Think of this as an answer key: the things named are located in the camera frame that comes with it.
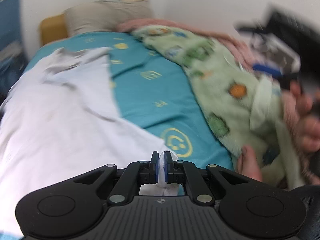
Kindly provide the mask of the person's right hand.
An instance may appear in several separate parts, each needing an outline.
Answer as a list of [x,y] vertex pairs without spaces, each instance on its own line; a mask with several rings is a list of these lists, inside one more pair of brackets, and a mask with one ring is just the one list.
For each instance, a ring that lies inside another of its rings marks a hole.
[[[295,97],[298,123],[296,128],[298,147],[306,157],[310,157],[319,150],[319,118],[310,114],[313,98],[302,92],[296,81],[290,83],[290,93]],[[262,181],[262,173],[257,163],[255,152],[251,146],[245,145],[241,149],[236,171],[244,176]]]

